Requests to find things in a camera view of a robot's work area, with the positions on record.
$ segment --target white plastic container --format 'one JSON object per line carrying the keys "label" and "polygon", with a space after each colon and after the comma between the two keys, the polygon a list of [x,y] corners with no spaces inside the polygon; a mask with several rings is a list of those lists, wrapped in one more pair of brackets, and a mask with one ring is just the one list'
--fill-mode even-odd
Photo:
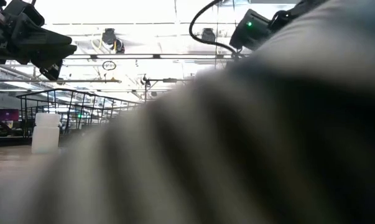
{"label": "white plastic container", "polygon": [[32,153],[58,152],[59,114],[37,113],[32,134]]}

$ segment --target purple screen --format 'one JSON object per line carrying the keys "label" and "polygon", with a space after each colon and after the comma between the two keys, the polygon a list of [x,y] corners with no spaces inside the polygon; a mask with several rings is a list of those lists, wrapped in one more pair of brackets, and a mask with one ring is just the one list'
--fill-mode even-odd
{"label": "purple screen", "polygon": [[0,121],[18,121],[18,109],[0,109]]}

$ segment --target wooden floor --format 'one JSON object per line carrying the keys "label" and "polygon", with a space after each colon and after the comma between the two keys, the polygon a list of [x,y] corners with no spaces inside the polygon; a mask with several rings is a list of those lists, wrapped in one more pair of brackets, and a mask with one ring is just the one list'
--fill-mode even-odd
{"label": "wooden floor", "polygon": [[30,146],[0,147],[0,185],[20,176],[45,155],[32,155]]}

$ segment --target ceiling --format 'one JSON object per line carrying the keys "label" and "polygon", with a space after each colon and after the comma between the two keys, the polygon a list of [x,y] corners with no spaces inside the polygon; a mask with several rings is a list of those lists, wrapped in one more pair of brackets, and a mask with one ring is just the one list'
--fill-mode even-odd
{"label": "ceiling", "polygon": [[[204,28],[212,28],[218,34],[217,41],[228,44],[231,34],[251,8],[270,18],[281,9],[290,9],[298,0],[235,0],[225,1],[224,6],[206,11],[194,26],[200,34]],[[227,59],[216,59],[216,54],[227,50],[198,43],[188,35],[188,26],[195,14],[209,0],[37,0],[35,7],[45,17],[44,28],[68,35],[78,46],[76,55],[64,60],[60,77],[65,80],[110,80],[117,83],[66,83],[62,88],[85,90],[113,90],[101,92],[124,100],[141,100],[139,93],[144,86],[140,80],[147,78],[186,79],[197,71],[222,69]],[[105,28],[113,28],[125,45],[125,55],[112,59],[116,68],[103,69],[106,59],[92,60],[84,55],[113,54],[100,43]],[[172,54],[167,59],[146,59],[143,54]],[[114,58],[118,55],[107,55]],[[34,66],[8,62],[12,69],[32,76]],[[58,87],[56,83],[47,85]],[[172,89],[174,83],[158,82],[151,91]]]}

